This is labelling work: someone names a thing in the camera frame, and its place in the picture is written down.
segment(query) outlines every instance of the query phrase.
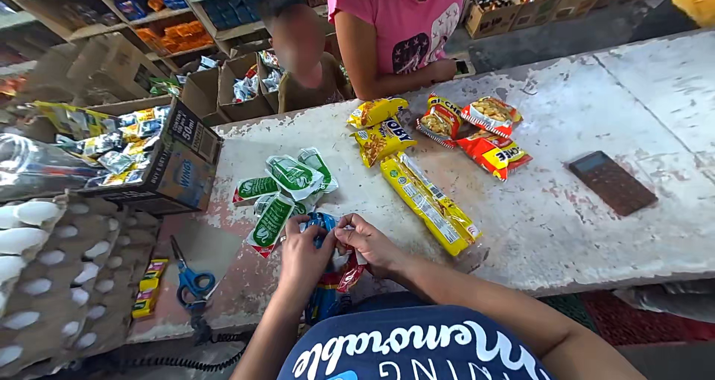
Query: scissors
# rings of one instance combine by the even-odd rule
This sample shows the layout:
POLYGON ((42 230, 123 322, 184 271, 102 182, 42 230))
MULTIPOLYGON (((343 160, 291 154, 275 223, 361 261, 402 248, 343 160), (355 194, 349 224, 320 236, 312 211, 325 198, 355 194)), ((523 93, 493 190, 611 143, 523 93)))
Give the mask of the scissors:
POLYGON ((203 308, 211 295, 216 284, 216 277, 208 271, 203 273, 194 273, 186 264, 186 259, 177 240, 171 235, 172 250, 179 266, 179 288, 177 289, 177 299, 179 304, 186 309, 192 310, 195 308, 203 308), (193 301, 187 301, 185 293, 191 293, 194 297, 193 301))

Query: pink shirt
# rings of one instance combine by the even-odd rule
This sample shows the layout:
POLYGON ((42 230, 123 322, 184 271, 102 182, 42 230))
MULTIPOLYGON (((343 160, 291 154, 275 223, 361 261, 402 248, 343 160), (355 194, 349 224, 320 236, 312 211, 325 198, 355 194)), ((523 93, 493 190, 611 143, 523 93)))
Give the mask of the pink shirt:
POLYGON ((462 0, 327 0, 328 19, 348 12, 375 26, 378 72, 410 73, 442 59, 462 0))

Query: brown calculator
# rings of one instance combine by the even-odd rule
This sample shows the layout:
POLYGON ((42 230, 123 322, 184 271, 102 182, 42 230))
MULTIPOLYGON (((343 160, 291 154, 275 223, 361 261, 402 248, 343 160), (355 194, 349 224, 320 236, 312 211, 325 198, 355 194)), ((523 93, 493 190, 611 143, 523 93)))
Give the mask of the brown calculator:
POLYGON ((568 169, 619 215, 630 215, 658 200, 653 192, 603 151, 568 164, 568 169))

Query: yellow snack pack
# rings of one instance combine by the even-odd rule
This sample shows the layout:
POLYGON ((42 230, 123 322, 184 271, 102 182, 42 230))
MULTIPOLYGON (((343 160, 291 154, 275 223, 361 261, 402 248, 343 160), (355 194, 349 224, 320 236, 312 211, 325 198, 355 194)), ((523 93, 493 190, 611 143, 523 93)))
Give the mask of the yellow snack pack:
POLYGON ((413 140, 394 118, 388 118, 380 125, 355 132, 350 137, 354 137, 360 145, 360 156, 366 167, 375 165, 392 153, 417 144, 417 141, 413 140))
POLYGON ((457 256, 482 235, 474 222, 405 153, 385 158, 380 171, 450 255, 457 256))
POLYGON ((398 97, 363 102, 347 117, 347 122, 357 129, 364 129, 377 125, 387 118, 394 118, 407 105, 404 98, 398 97))

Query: white egg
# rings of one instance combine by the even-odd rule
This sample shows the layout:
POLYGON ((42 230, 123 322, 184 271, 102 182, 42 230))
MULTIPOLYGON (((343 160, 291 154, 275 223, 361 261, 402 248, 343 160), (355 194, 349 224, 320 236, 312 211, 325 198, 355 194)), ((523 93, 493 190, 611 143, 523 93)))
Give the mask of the white egg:
POLYGON ((62 327, 62 335, 65 337, 74 336, 79 331, 79 322, 70 321, 62 327))
POLYGON ((99 242, 95 243, 92 248, 85 252, 85 257, 95 258, 102 253, 106 253, 107 250, 109 250, 109 247, 109 242, 107 242, 106 240, 100 240, 99 242))
POLYGON ((94 344, 94 341, 96 341, 96 334, 95 333, 86 333, 84 336, 79 337, 76 343, 77 348, 83 349, 87 348, 90 345, 94 344))
POLYGON ((64 251, 62 251, 62 250, 44 251, 44 252, 40 253, 40 255, 37 257, 37 260, 46 266, 52 266, 54 264, 58 264, 60 261, 64 260, 64 251))
POLYGON ((120 227, 120 221, 116 218, 108 219, 107 223, 109 223, 109 230, 117 230, 120 227))
POLYGON ((0 229, 17 228, 21 226, 20 220, 15 218, 15 206, 3 205, 0 207, 0 229))
POLYGON ((11 345, 0 349, 0 367, 13 362, 15 359, 22 355, 22 347, 18 345, 11 345))
POLYGON ((25 266, 25 260, 20 256, 0 256, 0 284, 20 275, 25 266))
POLYGON ((77 303, 80 306, 84 306, 85 303, 87 303, 87 300, 89 300, 89 293, 85 291, 82 288, 72 288, 72 301, 77 303))
POLYGON ((100 317, 102 317, 104 315, 104 312, 106 312, 106 311, 107 311, 106 306, 96 305, 96 306, 93 306, 90 310, 88 310, 87 317, 89 317, 92 320, 97 320, 100 317))
POLYGON ((89 212, 89 206, 83 202, 73 202, 67 206, 67 210, 74 214, 87 214, 89 212))
POLYGON ((0 230, 0 253, 22 254, 32 246, 41 245, 48 233, 37 228, 13 228, 0 230))
POLYGON ((107 259, 107 267, 117 268, 117 267, 121 266, 121 262, 122 262, 122 260, 121 260, 121 257, 119 257, 119 256, 110 257, 107 259))
POLYGON ((39 318, 39 312, 18 312, 5 319, 2 325, 8 329, 20 330, 34 323, 39 318))
POLYGON ((30 282, 26 282, 25 284, 22 284, 20 287, 24 293, 27 293, 28 295, 36 296, 41 293, 45 293, 49 291, 49 288, 52 287, 52 281, 49 281, 47 278, 38 278, 36 280, 32 280, 30 282))
POLYGON ((73 225, 58 226, 52 231, 52 234, 58 238, 66 239, 76 236, 79 229, 73 225))
POLYGON ((15 218, 30 225, 40 226, 46 220, 59 216, 61 210, 54 202, 28 201, 15 206, 15 218))
POLYGON ((94 285, 94 289, 96 289, 99 292, 102 293, 107 293, 112 290, 114 287, 114 281, 112 280, 101 280, 100 282, 96 283, 94 285))
POLYGON ((99 266, 97 266, 96 264, 84 263, 84 265, 82 266, 82 272, 79 273, 79 275, 77 275, 76 277, 74 277, 74 280, 72 280, 72 282, 75 284, 84 284, 85 282, 96 277, 96 274, 98 272, 99 266))

